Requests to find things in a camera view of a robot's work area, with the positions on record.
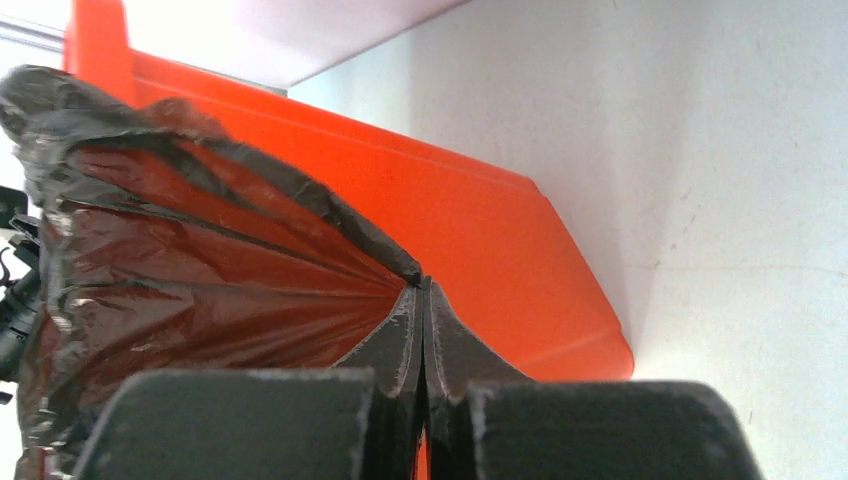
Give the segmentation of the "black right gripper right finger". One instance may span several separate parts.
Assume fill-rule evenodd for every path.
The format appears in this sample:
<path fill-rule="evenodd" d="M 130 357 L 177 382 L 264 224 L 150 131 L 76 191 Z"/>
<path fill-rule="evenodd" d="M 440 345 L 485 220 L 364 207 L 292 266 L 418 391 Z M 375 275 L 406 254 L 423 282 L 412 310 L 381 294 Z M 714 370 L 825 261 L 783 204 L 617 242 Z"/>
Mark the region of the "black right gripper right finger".
<path fill-rule="evenodd" d="M 422 294 L 434 479 L 758 479 L 736 415 L 707 385 L 544 383 L 488 347 L 434 281 Z"/>

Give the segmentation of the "black plastic trash bag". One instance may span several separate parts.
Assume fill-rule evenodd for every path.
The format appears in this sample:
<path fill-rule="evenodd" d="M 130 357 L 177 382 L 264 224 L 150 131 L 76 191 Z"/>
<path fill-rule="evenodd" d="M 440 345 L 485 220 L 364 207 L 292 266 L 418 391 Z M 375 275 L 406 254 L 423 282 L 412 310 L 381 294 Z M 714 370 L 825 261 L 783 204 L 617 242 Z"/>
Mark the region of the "black plastic trash bag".
<path fill-rule="evenodd" d="M 183 99 L 136 109 L 23 65 L 2 79 L 1 126 L 41 212 L 18 479 L 76 479 L 134 375 L 330 368 L 424 288 L 419 263 L 335 192 Z"/>

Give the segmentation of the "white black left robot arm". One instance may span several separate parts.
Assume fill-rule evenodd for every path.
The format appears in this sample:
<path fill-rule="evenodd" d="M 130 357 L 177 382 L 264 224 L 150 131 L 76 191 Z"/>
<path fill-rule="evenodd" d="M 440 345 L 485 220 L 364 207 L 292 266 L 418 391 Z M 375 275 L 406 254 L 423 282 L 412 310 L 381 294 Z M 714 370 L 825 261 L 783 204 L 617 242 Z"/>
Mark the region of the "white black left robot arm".
<path fill-rule="evenodd" d="M 1 188 L 1 238 L 3 253 L 25 264 L 29 271 L 14 279 L 6 264 L 1 265 L 1 380 L 13 383 L 29 337 L 37 329 L 42 304 L 40 278 L 40 220 L 28 214 L 28 197 L 16 189 Z"/>

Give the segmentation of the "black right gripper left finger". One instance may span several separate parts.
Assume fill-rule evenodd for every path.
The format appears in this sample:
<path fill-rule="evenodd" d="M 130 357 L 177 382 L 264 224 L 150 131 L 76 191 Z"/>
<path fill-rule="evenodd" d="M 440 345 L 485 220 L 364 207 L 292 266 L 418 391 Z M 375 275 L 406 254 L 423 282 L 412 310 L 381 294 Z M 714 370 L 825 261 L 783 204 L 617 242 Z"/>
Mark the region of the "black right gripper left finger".
<path fill-rule="evenodd" d="M 76 479 L 411 479 L 422 420 L 420 303 L 320 369 L 155 370 L 108 403 Z"/>

